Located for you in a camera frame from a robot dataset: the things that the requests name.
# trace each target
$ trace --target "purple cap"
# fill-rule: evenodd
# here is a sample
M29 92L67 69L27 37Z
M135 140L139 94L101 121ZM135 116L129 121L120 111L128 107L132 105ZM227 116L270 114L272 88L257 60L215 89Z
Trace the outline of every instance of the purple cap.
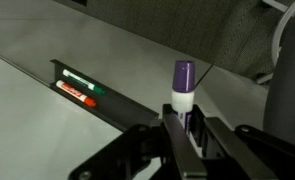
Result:
M176 61L173 90L188 93L195 90L195 62Z

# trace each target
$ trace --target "cubicle wall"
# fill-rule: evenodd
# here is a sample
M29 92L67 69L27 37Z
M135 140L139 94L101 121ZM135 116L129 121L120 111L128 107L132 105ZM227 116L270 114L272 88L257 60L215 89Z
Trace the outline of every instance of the cubicle wall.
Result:
M274 68L271 42L282 13L261 0L55 1L249 78Z

